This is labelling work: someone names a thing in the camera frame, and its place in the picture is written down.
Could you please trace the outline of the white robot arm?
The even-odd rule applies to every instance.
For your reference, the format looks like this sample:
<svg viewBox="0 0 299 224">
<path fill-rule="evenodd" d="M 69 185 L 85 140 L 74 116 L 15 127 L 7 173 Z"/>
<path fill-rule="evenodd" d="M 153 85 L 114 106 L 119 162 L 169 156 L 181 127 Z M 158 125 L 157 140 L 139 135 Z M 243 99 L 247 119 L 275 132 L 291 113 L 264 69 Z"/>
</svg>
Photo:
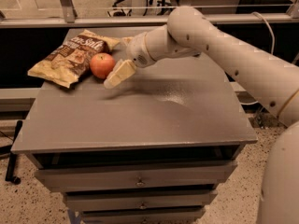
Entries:
<svg viewBox="0 0 299 224">
<path fill-rule="evenodd" d="M 136 35 L 104 85 L 113 89 L 138 68 L 164 58 L 205 53 L 286 130 L 265 166 L 257 224 L 299 224 L 299 67 L 215 27 L 193 7 L 173 10 L 167 24 Z"/>
</svg>

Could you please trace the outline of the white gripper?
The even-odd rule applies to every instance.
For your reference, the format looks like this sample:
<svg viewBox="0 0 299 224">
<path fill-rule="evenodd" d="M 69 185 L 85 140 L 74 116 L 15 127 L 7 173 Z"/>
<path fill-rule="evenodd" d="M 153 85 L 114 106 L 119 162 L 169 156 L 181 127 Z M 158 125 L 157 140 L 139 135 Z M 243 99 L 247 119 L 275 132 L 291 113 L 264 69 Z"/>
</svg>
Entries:
<svg viewBox="0 0 299 224">
<path fill-rule="evenodd" d="M 107 89 L 113 89 L 131 77 L 136 71 L 136 66 L 146 68 L 155 64 L 146 46 L 146 34 L 144 32 L 134 37 L 126 36 L 121 38 L 121 44 L 127 47 L 126 54 L 129 60 L 119 60 L 116 63 L 104 81 L 104 86 Z"/>
</svg>

